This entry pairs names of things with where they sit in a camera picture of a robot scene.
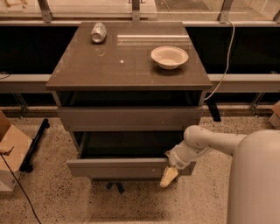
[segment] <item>open drawer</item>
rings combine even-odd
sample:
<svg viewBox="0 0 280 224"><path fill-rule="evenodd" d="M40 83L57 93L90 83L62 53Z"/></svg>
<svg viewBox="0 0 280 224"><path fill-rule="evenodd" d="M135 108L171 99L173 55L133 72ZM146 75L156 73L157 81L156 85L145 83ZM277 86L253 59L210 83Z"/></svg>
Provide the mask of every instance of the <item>open drawer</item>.
<svg viewBox="0 0 280 224"><path fill-rule="evenodd" d="M165 152L182 139L183 131L84 132L78 158L67 165L74 176L97 180L160 179Z"/></svg>

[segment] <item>cabinet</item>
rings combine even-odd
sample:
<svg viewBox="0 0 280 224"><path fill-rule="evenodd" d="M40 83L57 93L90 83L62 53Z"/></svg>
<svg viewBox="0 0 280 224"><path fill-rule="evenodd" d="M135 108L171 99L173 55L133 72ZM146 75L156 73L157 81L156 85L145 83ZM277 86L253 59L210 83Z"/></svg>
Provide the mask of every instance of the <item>cabinet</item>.
<svg viewBox="0 0 280 224"><path fill-rule="evenodd" d="M211 82L181 23L104 24L99 45L94 23L79 26L46 84L77 148L67 164L94 180L160 179L165 152L199 124ZM163 70L151 59L158 46L181 47L189 60Z"/></svg>

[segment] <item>drawer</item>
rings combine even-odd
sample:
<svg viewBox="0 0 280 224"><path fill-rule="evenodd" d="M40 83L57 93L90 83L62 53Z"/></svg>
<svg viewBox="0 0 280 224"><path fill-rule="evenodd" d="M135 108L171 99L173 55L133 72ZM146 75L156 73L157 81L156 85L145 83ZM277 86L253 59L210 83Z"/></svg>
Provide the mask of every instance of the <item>drawer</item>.
<svg viewBox="0 0 280 224"><path fill-rule="evenodd" d="M199 124L202 107L58 108L68 131L184 130Z"/></svg>
<svg viewBox="0 0 280 224"><path fill-rule="evenodd" d="M183 131L84 132L78 158L66 163L78 177L160 179L168 165L165 152L182 139Z"/></svg>
<svg viewBox="0 0 280 224"><path fill-rule="evenodd" d="M72 159L66 161L72 175L99 180L161 179L167 158Z"/></svg>

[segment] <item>black stand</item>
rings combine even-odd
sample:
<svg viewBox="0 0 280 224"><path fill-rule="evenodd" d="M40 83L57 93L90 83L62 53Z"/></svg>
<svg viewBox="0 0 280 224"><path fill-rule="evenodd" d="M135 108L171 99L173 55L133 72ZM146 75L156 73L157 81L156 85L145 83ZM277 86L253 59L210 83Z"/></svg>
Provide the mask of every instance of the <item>black stand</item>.
<svg viewBox="0 0 280 224"><path fill-rule="evenodd" d="M114 183L110 182L110 183L107 183L107 185L106 185L107 190L110 190L114 184L116 185L117 190L119 191L119 193L121 195L123 195L124 194L124 188L123 188L122 183L120 183L120 182L114 182Z"/></svg>
<svg viewBox="0 0 280 224"><path fill-rule="evenodd" d="M30 148L26 154L26 157L25 157L23 163L20 166L19 170L21 172L32 172L33 171L33 166L30 164L30 160L37 147L37 144L39 143L40 138L42 137L42 135L44 133L44 130L48 129L49 127L50 127L49 120L45 118L37 132L37 135L35 136L35 138L33 139L32 143L30 145Z"/></svg>
<svg viewBox="0 0 280 224"><path fill-rule="evenodd" d="M221 116L216 104L216 100L212 96L209 100L206 100L206 104L209 108L209 111L212 115L212 118L215 122L220 123L221 122Z"/></svg>

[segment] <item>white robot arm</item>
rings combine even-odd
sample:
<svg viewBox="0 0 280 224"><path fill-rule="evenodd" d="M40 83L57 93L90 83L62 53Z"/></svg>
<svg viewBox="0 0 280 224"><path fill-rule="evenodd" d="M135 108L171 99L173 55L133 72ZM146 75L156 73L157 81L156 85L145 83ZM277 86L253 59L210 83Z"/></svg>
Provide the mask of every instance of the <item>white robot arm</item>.
<svg viewBox="0 0 280 224"><path fill-rule="evenodd" d="M227 224L280 223L280 130L260 130L246 136L191 126L185 130L184 141L168 151L170 166L160 185L168 186L178 170L211 149L233 156Z"/></svg>
<svg viewBox="0 0 280 224"><path fill-rule="evenodd" d="M264 132L269 132L270 135L264 135ZM207 151L217 150L233 156L244 138L251 139L249 147L257 148L260 146L260 141L275 142L277 137L280 139L279 133L280 131L277 130L262 130L247 136L216 133L197 125L190 126L184 132L184 140L166 153L170 167L165 169L160 185L167 187L178 175L178 170L184 170Z"/></svg>

